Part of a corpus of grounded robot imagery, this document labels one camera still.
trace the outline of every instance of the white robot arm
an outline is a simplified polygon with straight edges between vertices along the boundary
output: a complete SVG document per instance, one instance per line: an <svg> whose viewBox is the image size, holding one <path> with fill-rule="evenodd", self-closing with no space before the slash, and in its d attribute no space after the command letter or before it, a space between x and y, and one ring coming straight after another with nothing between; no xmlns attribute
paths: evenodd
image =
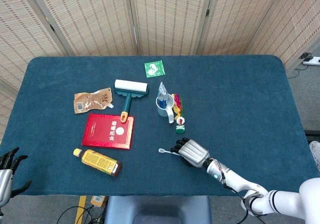
<svg viewBox="0 0 320 224"><path fill-rule="evenodd" d="M241 206L252 216L270 213L304 219L306 224L320 223L320 178L305 181L299 193L289 191L267 191L250 182L231 169L210 157L209 151L194 140L183 138L170 151L178 153L192 166L204 167L206 172L233 192L247 191Z"/></svg>

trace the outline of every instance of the woven panel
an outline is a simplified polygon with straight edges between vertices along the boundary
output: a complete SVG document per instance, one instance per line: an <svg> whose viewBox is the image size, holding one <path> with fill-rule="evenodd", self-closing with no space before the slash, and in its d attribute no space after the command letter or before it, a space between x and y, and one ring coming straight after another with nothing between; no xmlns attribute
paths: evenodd
<svg viewBox="0 0 320 224"><path fill-rule="evenodd" d="M126 0L43 0L77 56L135 55Z"/></svg>
<svg viewBox="0 0 320 224"><path fill-rule="evenodd" d="M320 31L320 0L278 0L249 54L273 54L287 65Z"/></svg>
<svg viewBox="0 0 320 224"><path fill-rule="evenodd" d="M202 54L243 54L271 2L215 0Z"/></svg>
<svg viewBox="0 0 320 224"><path fill-rule="evenodd" d="M10 117L15 99L6 93L0 91L0 140L5 133L5 129Z"/></svg>
<svg viewBox="0 0 320 224"><path fill-rule="evenodd" d="M19 90L32 58L62 53L26 0L0 3L0 79Z"/></svg>
<svg viewBox="0 0 320 224"><path fill-rule="evenodd" d="M204 1L134 0L141 54L194 54Z"/></svg>

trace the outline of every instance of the dark teal tablecloth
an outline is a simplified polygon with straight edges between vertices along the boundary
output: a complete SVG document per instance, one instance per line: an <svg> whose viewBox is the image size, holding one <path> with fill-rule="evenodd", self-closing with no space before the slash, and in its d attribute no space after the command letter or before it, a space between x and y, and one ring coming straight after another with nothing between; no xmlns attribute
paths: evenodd
<svg viewBox="0 0 320 224"><path fill-rule="evenodd" d="M144 63L162 60L165 76L146 78ZM132 100L131 150L95 148L123 163L118 177L73 156L81 148L88 112L75 114L74 94L113 87L115 79L147 82ZM157 113L160 82L183 96L186 132ZM113 94L120 115L125 98ZM272 55L37 57L26 70L1 145L19 146L23 160L14 187L32 179L29 195L232 195L204 168L158 153L189 137L212 157L268 190L298 191L319 177L281 61Z"/></svg>

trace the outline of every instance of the electrical cable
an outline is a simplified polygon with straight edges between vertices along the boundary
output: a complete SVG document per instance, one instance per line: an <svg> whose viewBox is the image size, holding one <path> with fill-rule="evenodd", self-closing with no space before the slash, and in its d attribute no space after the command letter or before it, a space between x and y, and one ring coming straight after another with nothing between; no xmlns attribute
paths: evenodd
<svg viewBox="0 0 320 224"><path fill-rule="evenodd" d="M299 69L299 68L296 68L296 70L299 70L299 71L305 71L305 70L307 70L307 69L308 69L308 67L309 67L309 65L306 65L306 68L305 68L305 69Z"/></svg>
<svg viewBox="0 0 320 224"><path fill-rule="evenodd" d="M295 68L294 70L296 70L296 71L298 72L297 75L292 76L292 77L288 77L288 79L297 78L298 76L300 76L300 71L305 71L305 70L308 69L308 67L309 67L309 65L306 65L306 68L305 68L305 69Z"/></svg>
<svg viewBox="0 0 320 224"><path fill-rule="evenodd" d="M241 221L237 222L236 224L243 223L243 222L245 221L245 219L247 219L247 217L248 217L248 213L249 213L249 211L248 211L248 210L246 210L246 213L245 213L244 218L243 218Z"/></svg>
<svg viewBox="0 0 320 224"><path fill-rule="evenodd" d="M105 208L104 208L103 212L102 212L97 218L91 219L90 222L88 222L88 224L103 224L103 223L101 223L101 222L98 221L98 220L99 220L99 218L101 218L102 215L104 214L105 209L107 208L107 205L108 205L108 201L109 201L109 200L106 201Z"/></svg>
<svg viewBox="0 0 320 224"><path fill-rule="evenodd" d="M90 211L91 211L91 209L92 209L93 207L94 207L94 205L92 205L92 206L90 207L89 212L86 214L86 217L85 217L85 220L84 220L84 224L86 224L87 219L88 219L88 216L89 216L89 213L90 213Z"/></svg>
<svg viewBox="0 0 320 224"><path fill-rule="evenodd" d="M90 213L90 211L91 211L91 208L93 208L94 207L94 205L92 205L92 206L90 206L87 210L88 210L88 213L87 213L87 215L86 215L86 218L85 218L85 221L84 221L84 223L86 223L86 221L87 221L87 218L88 218L88 215L89 215L89 213ZM83 216L83 214L85 214L85 210L82 212L82 214L79 216L79 218L78 218L78 220L76 220L76 224L78 224L79 223L79 220L80 220L80 218Z"/></svg>
<svg viewBox="0 0 320 224"><path fill-rule="evenodd" d="M292 76L292 77L288 77L288 79L291 79L291 78L297 78L298 76L300 76L300 71L299 71L299 69L295 69L295 70L297 70L297 71L298 71L298 74L297 74L297 75L295 75L295 76Z"/></svg>
<svg viewBox="0 0 320 224"><path fill-rule="evenodd" d="M259 220L260 222L262 222L263 224L266 224L263 220L260 219L259 216L255 216L255 217L258 218L258 220Z"/></svg>
<svg viewBox="0 0 320 224"><path fill-rule="evenodd" d="M58 221L56 222L56 224L58 224L59 221L60 221L60 219L61 219L61 217L62 217L67 211L69 211L69 210L72 209L72 208L82 208L82 209L84 209L83 212L86 212L86 211L87 211L88 214L89 214L89 216L90 216L90 218L91 218L91 220L92 220L92 216L91 216L90 212L88 211L89 208L86 209L86 208L84 208L84 207L82 207L82 206L74 205L74 206L71 206L71 207L67 208L66 210L64 210L64 212L62 212L62 214L59 216L59 219L58 219Z"/></svg>

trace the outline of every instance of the lint roller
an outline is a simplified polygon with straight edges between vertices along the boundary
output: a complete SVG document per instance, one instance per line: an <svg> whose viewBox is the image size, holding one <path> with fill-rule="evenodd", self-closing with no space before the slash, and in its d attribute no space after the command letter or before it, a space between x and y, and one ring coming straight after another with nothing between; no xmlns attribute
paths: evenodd
<svg viewBox="0 0 320 224"><path fill-rule="evenodd" d="M125 123L130 111L131 98L140 98L147 94L148 83L117 79L114 82L113 89L119 95L126 97L120 118L120 121Z"/></svg>

